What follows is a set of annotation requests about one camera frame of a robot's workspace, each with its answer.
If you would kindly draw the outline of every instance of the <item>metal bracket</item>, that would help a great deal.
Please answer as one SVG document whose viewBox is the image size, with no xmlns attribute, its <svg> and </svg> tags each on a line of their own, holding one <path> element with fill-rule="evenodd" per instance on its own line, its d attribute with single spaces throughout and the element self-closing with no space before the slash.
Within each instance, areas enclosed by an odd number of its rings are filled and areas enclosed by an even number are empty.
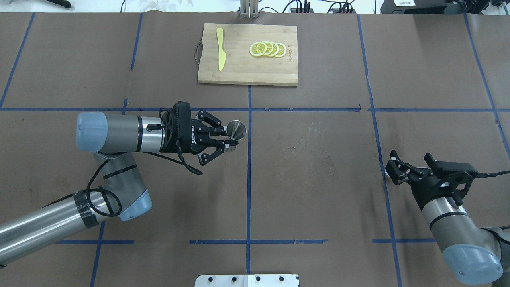
<svg viewBox="0 0 510 287">
<path fill-rule="evenodd" d="M 239 16 L 241 18 L 258 18 L 259 0 L 241 0 L 241 6 L 239 6 Z"/>
<path fill-rule="evenodd" d="M 299 287 L 296 274 L 201 275 L 195 287 Z"/>
</svg>

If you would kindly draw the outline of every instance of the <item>wooden cutting board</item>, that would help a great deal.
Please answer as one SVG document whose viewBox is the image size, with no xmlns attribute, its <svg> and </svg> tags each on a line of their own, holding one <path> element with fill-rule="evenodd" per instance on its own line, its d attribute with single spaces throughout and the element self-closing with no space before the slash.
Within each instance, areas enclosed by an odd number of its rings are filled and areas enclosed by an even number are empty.
<svg viewBox="0 0 510 287">
<path fill-rule="evenodd" d="M 218 70 L 216 28 L 223 28 L 225 67 Z M 249 48 L 254 42 L 272 41 L 287 46 L 281 58 L 254 57 Z M 297 27 L 205 23 L 198 82 L 207 84 L 297 86 Z"/>
</svg>

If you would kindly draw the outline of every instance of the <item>black tape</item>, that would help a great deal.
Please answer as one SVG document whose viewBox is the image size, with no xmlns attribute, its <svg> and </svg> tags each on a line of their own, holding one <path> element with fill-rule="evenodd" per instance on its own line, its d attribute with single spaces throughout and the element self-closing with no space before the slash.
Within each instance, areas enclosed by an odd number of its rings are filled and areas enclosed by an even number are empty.
<svg viewBox="0 0 510 287">
<path fill-rule="evenodd" d="M 465 212 L 462 212 L 462 211 L 452 211 L 452 212 L 448 212 L 448 213 L 445 213 L 445 214 L 442 214 L 436 218 L 434 218 L 434 220 L 432 220 L 432 222 L 430 223 L 430 225 L 428 226 L 430 229 L 432 229 L 432 225 L 434 225 L 434 223 L 436 223 L 437 221 L 445 218 L 445 217 L 448 217 L 448 216 L 452 216 L 452 215 L 464 215 L 464 216 L 468 216 Z"/>
<path fill-rule="evenodd" d="M 142 136 L 143 136 L 142 117 L 138 116 L 138 145 L 136 146 L 136 152 L 140 152 L 140 150 L 142 149 Z"/>
<path fill-rule="evenodd" d="M 117 171 L 115 171 L 115 172 L 112 172 L 112 173 L 109 173 L 109 174 L 107 174 L 107 175 L 103 176 L 103 179 L 108 179 L 108 178 L 114 177 L 114 176 L 116 176 L 116 175 L 119 175 L 119 174 L 121 174 L 121 173 L 125 173 L 125 172 L 130 171 L 130 170 L 132 170 L 132 169 L 135 169 L 135 168 L 137 168 L 137 167 L 138 167 L 138 166 L 137 166 L 136 164 L 130 165 L 130 166 L 126 167 L 126 168 L 123 168 L 123 169 L 121 169 L 121 170 L 117 170 Z"/>
<path fill-rule="evenodd" d="M 99 225 L 95 214 L 90 210 L 89 202 L 87 201 L 87 197 L 83 190 L 73 193 L 72 197 L 74 198 L 74 203 L 76 204 L 76 208 L 78 209 L 85 226 L 87 228 L 92 228 Z"/>
</svg>

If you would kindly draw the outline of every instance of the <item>cable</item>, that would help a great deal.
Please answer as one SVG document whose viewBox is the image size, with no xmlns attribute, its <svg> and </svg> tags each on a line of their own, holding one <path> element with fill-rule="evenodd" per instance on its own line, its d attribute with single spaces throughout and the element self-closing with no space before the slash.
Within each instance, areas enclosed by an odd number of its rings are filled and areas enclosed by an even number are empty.
<svg viewBox="0 0 510 287">
<path fill-rule="evenodd" d="M 72 196 L 72 194 L 70 194 L 70 195 L 66 195 L 66 196 L 64 196 L 64 197 L 61 197 L 61 198 L 59 198 L 59 199 L 57 199 L 57 200 L 55 200 L 55 201 L 51 202 L 50 204 L 46 204 L 46 205 L 44 205 L 42 208 L 45 208 L 45 207 L 50 206 L 50 205 L 52 205 L 52 204 L 55 204 L 55 203 L 57 203 L 57 202 L 61 202 L 62 200 L 66 199 L 66 198 L 70 198 L 71 196 Z"/>
<path fill-rule="evenodd" d="M 115 193 L 107 190 L 107 189 L 103 189 L 102 187 L 98 187 L 98 188 L 90 188 L 90 186 L 92 185 L 92 183 L 94 182 L 95 178 L 97 177 L 97 175 L 99 174 L 99 172 L 103 169 L 103 167 L 108 163 L 110 162 L 109 159 L 105 160 L 96 170 L 96 172 L 94 173 L 94 175 L 92 176 L 92 178 L 90 179 L 89 181 L 89 184 L 87 184 L 87 189 L 84 190 L 84 193 L 85 195 L 87 196 L 87 201 L 90 205 L 90 208 L 92 208 L 95 212 L 97 212 L 99 215 L 102 215 L 104 217 L 115 217 L 119 214 L 122 213 L 122 204 L 120 203 L 120 200 L 119 200 L 119 197 L 117 195 L 115 195 Z M 117 202 L 117 205 L 118 205 L 118 210 L 116 213 L 105 213 L 105 212 L 102 212 L 101 210 L 97 209 L 97 207 L 95 207 L 95 205 L 92 203 L 92 200 L 90 199 L 90 193 L 91 192 L 100 192 L 102 194 L 109 194 L 111 195 L 115 201 Z"/>
<path fill-rule="evenodd" d="M 496 177 L 496 176 L 500 176 L 500 175 L 504 175 L 504 174 L 510 174 L 510 171 L 498 172 L 498 173 L 493 173 L 493 174 L 484 174 L 484 173 L 479 173 L 479 174 L 476 176 L 476 178 Z"/>
<path fill-rule="evenodd" d="M 299 7 L 298 7 L 298 8 L 296 8 L 296 9 L 301 9 L 301 8 L 303 8 L 303 3 L 301 2 L 301 0 L 292 0 L 292 1 L 290 1 L 290 2 L 288 2 L 288 3 L 287 3 L 287 5 L 285 6 L 285 8 L 284 8 L 284 10 L 283 10 L 283 12 L 282 12 L 282 13 L 285 13 L 285 10 L 286 10 L 286 9 L 290 6 L 290 4 L 291 4 L 292 2 L 298 2 L 298 3 L 299 3 Z"/>
<path fill-rule="evenodd" d="M 167 114 L 169 114 L 170 110 L 168 110 L 168 109 L 161 109 L 158 112 L 158 116 L 159 116 L 161 122 L 166 124 L 166 120 L 163 119 L 163 112 L 166 112 Z M 164 159 L 173 161 L 173 162 L 178 163 L 178 164 L 182 164 L 182 165 L 184 165 L 186 167 L 187 170 L 191 171 L 192 173 L 194 173 L 196 175 L 203 175 L 203 172 L 201 172 L 200 170 L 198 170 L 198 169 L 196 169 L 196 168 L 194 168 L 192 166 L 189 166 L 186 163 L 186 160 L 184 159 L 182 148 L 181 148 L 181 142 L 178 139 L 175 140 L 175 147 L 177 148 L 177 156 L 179 156 L 179 159 L 181 160 L 180 162 L 175 160 L 175 159 L 173 159 L 173 158 L 162 156 L 162 155 L 159 155 L 159 154 L 156 154 L 156 153 L 146 153 L 146 154 L 150 154 L 150 155 L 153 155 L 153 156 L 157 156 L 157 157 L 160 157 L 160 158 L 164 158 Z"/>
<path fill-rule="evenodd" d="M 176 140 L 175 141 L 175 145 L 177 146 L 177 156 L 179 156 L 179 159 L 181 160 L 181 162 L 183 163 L 183 165 L 189 170 L 191 171 L 191 173 L 194 173 L 196 175 L 203 175 L 203 172 L 197 170 L 196 168 L 192 167 L 192 166 L 189 166 L 187 163 L 186 163 L 186 160 L 184 159 L 184 156 L 183 156 L 183 152 L 182 152 L 182 149 L 181 149 L 181 142 L 179 140 Z"/>
<path fill-rule="evenodd" d="M 508 240 L 504 239 L 503 237 L 501 237 L 501 235 L 499 235 L 496 231 L 491 230 L 491 229 L 486 229 L 486 228 L 483 228 L 483 227 L 479 227 L 478 229 L 486 230 L 490 234 L 492 234 L 495 238 L 497 238 L 500 242 L 503 242 L 505 244 L 510 245 L 510 241 L 508 241 Z"/>
<path fill-rule="evenodd" d="M 333 2 L 333 4 L 331 4 L 331 6 L 329 7 L 329 9 L 327 10 L 326 13 L 329 13 L 335 4 L 340 4 L 340 9 L 342 8 L 342 3 L 340 3 L 340 2 Z"/>
<path fill-rule="evenodd" d="M 271 9 L 271 10 L 273 10 L 273 11 L 274 11 L 274 12 L 276 12 L 276 13 L 279 13 L 278 11 L 276 11 L 274 8 L 271 8 L 271 7 L 264 7 L 264 8 L 261 8 L 261 9 L 260 9 L 260 11 L 262 11 L 262 10 L 264 10 L 264 9 L 266 9 L 266 8 L 267 8 L 267 9 Z"/>
</svg>

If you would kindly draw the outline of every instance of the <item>metal cup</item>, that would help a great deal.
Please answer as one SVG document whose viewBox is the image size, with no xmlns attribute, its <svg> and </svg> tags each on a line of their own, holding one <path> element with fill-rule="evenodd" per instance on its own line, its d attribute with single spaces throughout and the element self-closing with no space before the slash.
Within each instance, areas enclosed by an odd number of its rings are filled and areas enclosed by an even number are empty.
<svg viewBox="0 0 510 287">
<path fill-rule="evenodd" d="M 226 125 L 226 134 L 233 140 L 241 140 L 246 135 L 246 126 L 241 121 L 231 121 Z"/>
</svg>

